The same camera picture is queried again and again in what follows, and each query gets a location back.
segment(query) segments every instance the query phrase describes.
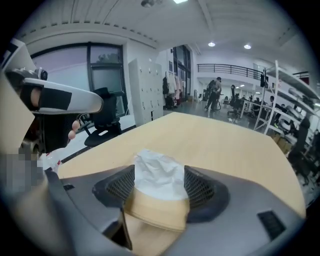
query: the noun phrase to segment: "metal railing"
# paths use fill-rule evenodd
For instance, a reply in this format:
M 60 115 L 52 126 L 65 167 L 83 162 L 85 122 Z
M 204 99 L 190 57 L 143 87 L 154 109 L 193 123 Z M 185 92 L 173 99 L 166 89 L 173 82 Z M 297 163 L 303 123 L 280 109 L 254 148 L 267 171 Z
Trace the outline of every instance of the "metal railing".
M 260 80 L 263 72 L 244 66 L 227 64 L 198 64 L 198 72 L 227 73 Z

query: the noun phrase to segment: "office chair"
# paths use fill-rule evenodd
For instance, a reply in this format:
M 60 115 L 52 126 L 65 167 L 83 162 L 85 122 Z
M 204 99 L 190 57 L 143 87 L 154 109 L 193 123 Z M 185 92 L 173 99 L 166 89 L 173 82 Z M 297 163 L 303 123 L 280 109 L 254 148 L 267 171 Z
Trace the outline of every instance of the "office chair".
M 107 88 L 97 89 L 94 93 L 103 99 L 103 107 L 100 112 L 90 114 L 96 130 L 90 133 L 88 129 L 85 129 L 89 137 L 84 141 L 84 145 L 88 147 L 98 146 L 122 133 L 120 118 L 116 118 L 117 97 L 110 94 Z
M 237 93 L 235 95 L 235 86 L 234 85 L 231 85 L 231 100 L 230 100 L 230 106 L 233 107 L 233 110 L 232 111 L 228 111 L 228 115 L 229 114 L 234 114 L 235 115 L 235 118 L 238 117 L 238 110 L 240 108 L 240 99 L 239 99 L 239 94 Z
M 303 185 L 307 185 L 309 183 L 308 175 L 310 173 L 310 169 L 305 166 L 305 163 L 303 161 L 303 154 L 301 153 L 301 151 L 305 148 L 305 142 L 309 128 L 310 121 L 307 118 L 304 118 L 299 125 L 299 130 L 297 132 L 297 142 L 287 158 L 291 163 L 293 169 L 300 173 L 304 178 L 305 183 Z

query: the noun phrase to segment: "white locker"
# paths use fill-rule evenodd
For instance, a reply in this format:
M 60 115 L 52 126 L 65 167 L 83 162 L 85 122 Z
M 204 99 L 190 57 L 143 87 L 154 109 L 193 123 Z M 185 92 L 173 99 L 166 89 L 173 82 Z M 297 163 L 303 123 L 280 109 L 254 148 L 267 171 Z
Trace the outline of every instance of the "white locker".
M 134 59 L 128 68 L 135 124 L 141 126 L 162 117 L 161 65 L 148 59 Z

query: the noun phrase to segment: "white tissue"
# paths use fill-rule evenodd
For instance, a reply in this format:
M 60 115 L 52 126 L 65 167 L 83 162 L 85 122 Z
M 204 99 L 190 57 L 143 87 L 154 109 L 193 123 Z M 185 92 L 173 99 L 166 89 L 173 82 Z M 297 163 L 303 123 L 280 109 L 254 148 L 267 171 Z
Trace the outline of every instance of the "white tissue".
M 134 187 L 161 200 L 188 198 L 184 188 L 185 169 L 172 157 L 143 149 L 134 157 Z

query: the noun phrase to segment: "large window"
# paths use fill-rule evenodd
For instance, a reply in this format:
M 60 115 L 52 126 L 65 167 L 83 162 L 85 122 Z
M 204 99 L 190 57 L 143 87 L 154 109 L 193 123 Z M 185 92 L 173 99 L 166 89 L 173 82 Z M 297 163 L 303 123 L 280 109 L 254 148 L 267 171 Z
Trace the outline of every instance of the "large window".
M 59 46 L 31 56 L 38 68 L 48 72 L 48 81 L 94 92 L 108 88 L 116 95 L 116 114 L 128 109 L 122 47 L 101 43 Z
M 173 48 L 173 71 L 182 80 L 182 100 L 186 101 L 191 94 L 191 59 L 184 45 Z

